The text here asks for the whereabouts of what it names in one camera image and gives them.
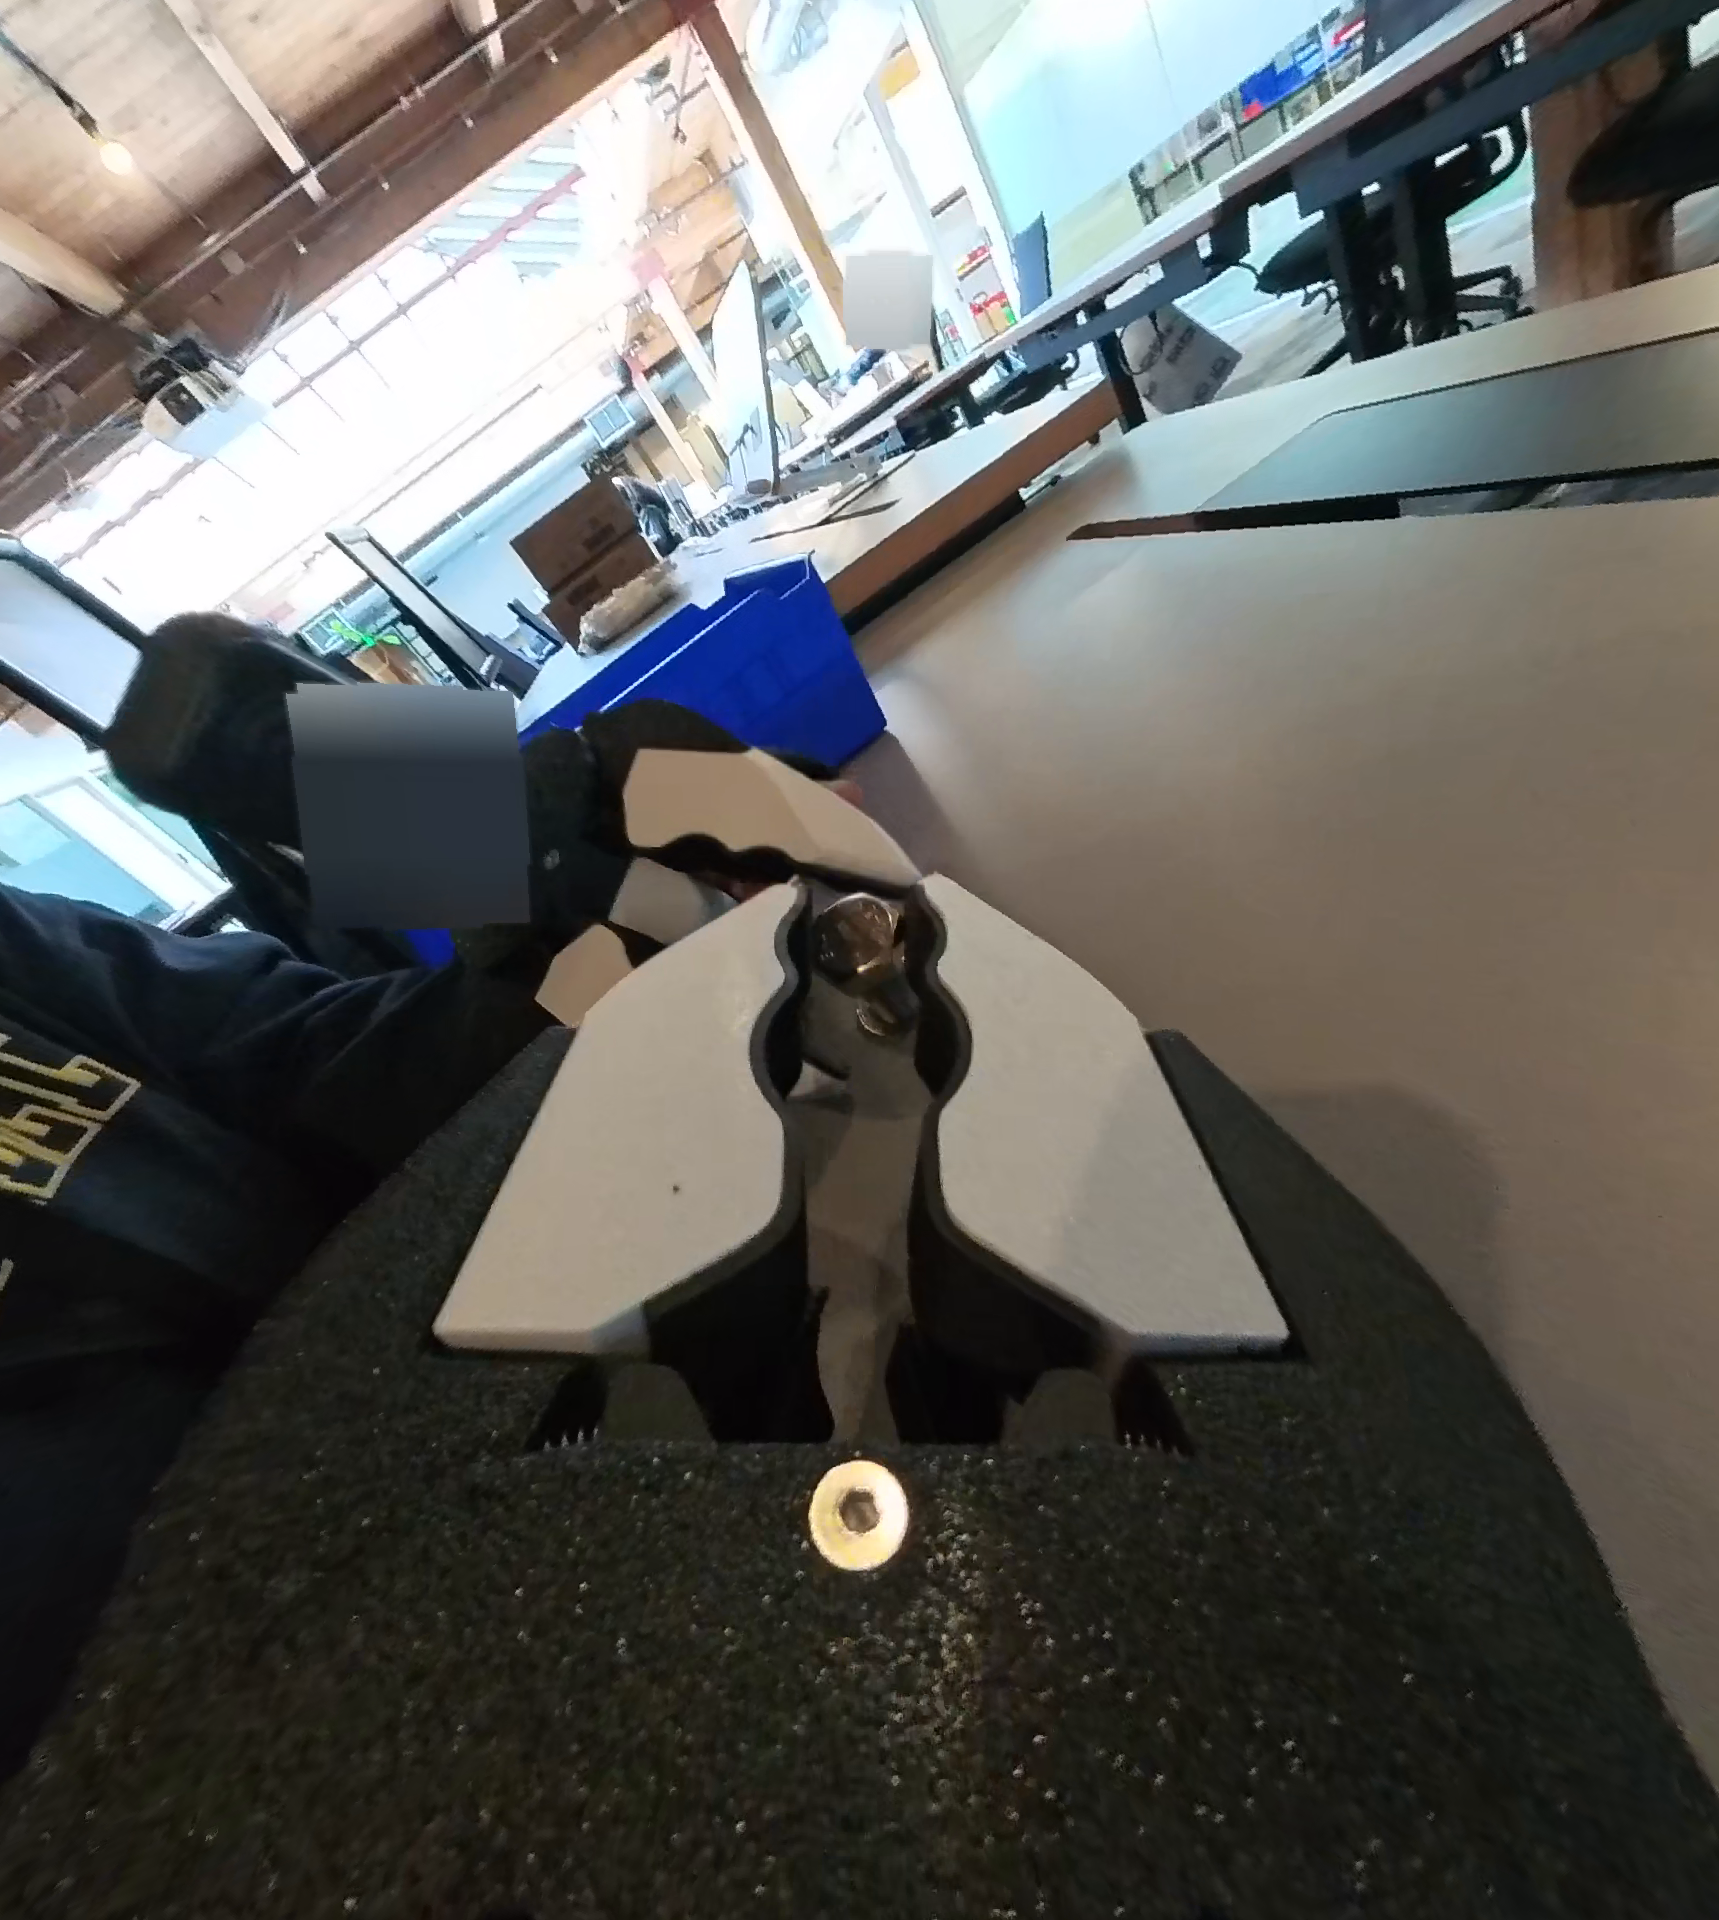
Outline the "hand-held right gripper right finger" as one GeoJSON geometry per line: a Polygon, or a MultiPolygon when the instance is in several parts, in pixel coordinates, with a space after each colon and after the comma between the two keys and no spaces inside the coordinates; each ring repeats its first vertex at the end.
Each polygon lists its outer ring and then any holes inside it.
{"type": "Polygon", "coordinates": [[[947,876],[913,901],[929,1090],[913,1312],[959,1359],[1284,1350],[1286,1320],[1130,1010],[947,876]]]}

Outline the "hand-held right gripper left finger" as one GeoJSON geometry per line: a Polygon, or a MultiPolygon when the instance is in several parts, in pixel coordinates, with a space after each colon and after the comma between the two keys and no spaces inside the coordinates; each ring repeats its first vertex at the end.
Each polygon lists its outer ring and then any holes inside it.
{"type": "Polygon", "coordinates": [[[797,1220],[771,1069],[807,891],[771,884],[585,1014],[433,1318],[453,1353],[649,1354],[797,1220]]]}

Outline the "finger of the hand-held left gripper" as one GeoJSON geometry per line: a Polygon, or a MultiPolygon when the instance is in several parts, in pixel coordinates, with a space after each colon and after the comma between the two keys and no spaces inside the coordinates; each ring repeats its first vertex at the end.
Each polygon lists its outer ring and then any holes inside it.
{"type": "Polygon", "coordinates": [[[621,786],[625,838],[667,866],[909,891],[919,866],[855,803],[775,757],[643,748],[621,786]]]}
{"type": "Polygon", "coordinates": [[[755,892],[751,878],[627,869],[607,905],[565,906],[547,918],[535,1007],[549,1025],[579,1028],[617,984],[755,892]]]}

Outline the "blue plastic bin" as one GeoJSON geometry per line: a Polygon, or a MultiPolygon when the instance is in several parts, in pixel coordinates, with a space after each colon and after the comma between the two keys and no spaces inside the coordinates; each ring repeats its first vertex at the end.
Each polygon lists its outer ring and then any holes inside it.
{"type": "Polygon", "coordinates": [[[639,701],[689,708],[777,757],[841,768],[887,728],[867,670],[809,559],[731,574],[599,656],[549,660],[517,708],[521,742],[639,701]]]}

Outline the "steel hex bolt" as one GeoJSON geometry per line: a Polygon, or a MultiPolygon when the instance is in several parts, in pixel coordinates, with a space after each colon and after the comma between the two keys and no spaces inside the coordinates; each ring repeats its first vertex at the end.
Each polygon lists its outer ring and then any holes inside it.
{"type": "Polygon", "coordinates": [[[897,902],[849,892],[825,905],[813,923],[813,965],[817,978],[851,1003],[863,1034],[895,1042],[917,1028],[919,996],[897,902]]]}

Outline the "person's left forearm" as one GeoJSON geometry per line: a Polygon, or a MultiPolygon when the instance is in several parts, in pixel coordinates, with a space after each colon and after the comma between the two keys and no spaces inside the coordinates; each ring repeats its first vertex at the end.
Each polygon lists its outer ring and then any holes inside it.
{"type": "Polygon", "coordinates": [[[0,1017],[361,1191],[553,1028],[525,967],[341,976],[5,884],[0,1017]]]}

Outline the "cardboard box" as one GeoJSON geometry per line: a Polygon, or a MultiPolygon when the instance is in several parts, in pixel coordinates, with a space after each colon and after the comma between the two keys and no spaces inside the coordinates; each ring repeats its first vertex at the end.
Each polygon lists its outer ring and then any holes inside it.
{"type": "Polygon", "coordinates": [[[601,570],[625,582],[659,559],[637,527],[631,498],[607,475],[587,478],[509,545],[551,594],[601,570]]]}
{"type": "Polygon", "coordinates": [[[607,543],[589,559],[551,566],[541,584],[545,623],[583,655],[597,655],[629,634],[679,587],[639,532],[607,543]]]}

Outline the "dark computer monitor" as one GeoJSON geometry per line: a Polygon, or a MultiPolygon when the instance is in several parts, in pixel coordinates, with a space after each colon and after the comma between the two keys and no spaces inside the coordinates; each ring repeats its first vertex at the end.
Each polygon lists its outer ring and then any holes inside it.
{"type": "Polygon", "coordinates": [[[395,615],[455,684],[471,690],[491,690],[497,684],[499,669],[487,641],[437,601],[365,529],[329,529],[325,540],[391,602],[395,615]]]}

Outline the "white desk wood edge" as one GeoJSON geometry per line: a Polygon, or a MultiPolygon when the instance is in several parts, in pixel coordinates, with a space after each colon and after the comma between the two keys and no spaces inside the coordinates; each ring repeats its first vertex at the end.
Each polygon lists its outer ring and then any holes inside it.
{"type": "Polygon", "coordinates": [[[727,580],[807,560],[855,634],[995,530],[1029,491],[1114,423],[1101,379],[897,454],[865,485],[825,488],[689,543],[671,560],[671,612],[713,602],[727,580]]]}

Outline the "upright white panel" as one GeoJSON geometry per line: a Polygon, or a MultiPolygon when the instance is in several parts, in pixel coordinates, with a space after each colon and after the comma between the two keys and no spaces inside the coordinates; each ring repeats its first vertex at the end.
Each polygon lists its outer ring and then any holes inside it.
{"type": "Polygon", "coordinates": [[[715,389],[709,427],[733,493],[765,498],[777,483],[777,430],[761,303],[751,262],[727,278],[711,317],[715,389]]]}

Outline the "white ceiling projector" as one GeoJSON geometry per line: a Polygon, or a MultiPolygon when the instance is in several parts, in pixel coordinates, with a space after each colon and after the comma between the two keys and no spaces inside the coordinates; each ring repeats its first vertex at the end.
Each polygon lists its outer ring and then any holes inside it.
{"type": "Polygon", "coordinates": [[[141,433],[189,460],[209,460],[269,420],[265,400],[195,335],[169,340],[133,373],[141,433]]]}

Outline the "white screen computer monitor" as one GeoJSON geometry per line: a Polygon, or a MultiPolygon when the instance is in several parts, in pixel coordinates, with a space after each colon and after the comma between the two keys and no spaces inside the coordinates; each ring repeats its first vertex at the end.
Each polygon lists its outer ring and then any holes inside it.
{"type": "Polygon", "coordinates": [[[0,687],[99,750],[145,646],[135,623],[0,532],[0,687]]]}

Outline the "white desk black legs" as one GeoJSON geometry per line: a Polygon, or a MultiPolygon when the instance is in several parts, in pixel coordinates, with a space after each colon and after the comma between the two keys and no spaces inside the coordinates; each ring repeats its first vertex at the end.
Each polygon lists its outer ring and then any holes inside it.
{"type": "Polygon", "coordinates": [[[1252,210],[1284,195],[1294,198],[1300,220],[1322,223],[1348,351],[1372,359],[1354,288],[1366,264],[1358,252],[1364,195],[1390,195],[1410,172],[1478,142],[1550,94],[1558,86],[1550,61],[1508,61],[1500,51],[1552,9],[1464,3],[1442,12],[1278,142],[1144,227],[1132,246],[1095,264],[997,342],[933,377],[897,412],[897,424],[959,418],[977,427],[985,408],[971,384],[989,368],[1003,363],[1027,377],[1093,349],[1120,429],[1140,427],[1144,411],[1114,338],[1242,266],[1252,210]]]}

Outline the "black office chair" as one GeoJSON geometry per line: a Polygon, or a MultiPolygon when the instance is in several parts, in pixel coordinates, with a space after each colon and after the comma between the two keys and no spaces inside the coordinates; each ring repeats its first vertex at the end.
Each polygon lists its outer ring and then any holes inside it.
{"type": "Polygon", "coordinates": [[[1516,321],[1522,281],[1508,264],[1456,273],[1448,223],[1494,186],[1510,180],[1526,157],[1524,118],[1516,113],[1494,132],[1418,161],[1388,184],[1366,189],[1330,209],[1270,256],[1254,276],[1260,295],[1322,297],[1342,326],[1340,342],[1312,364],[1368,363],[1400,349],[1446,340],[1474,318],[1516,321]]]}
{"type": "Polygon", "coordinates": [[[1656,198],[1666,205],[1719,186],[1719,54],[1640,98],[1574,163],[1576,209],[1656,198]]]}

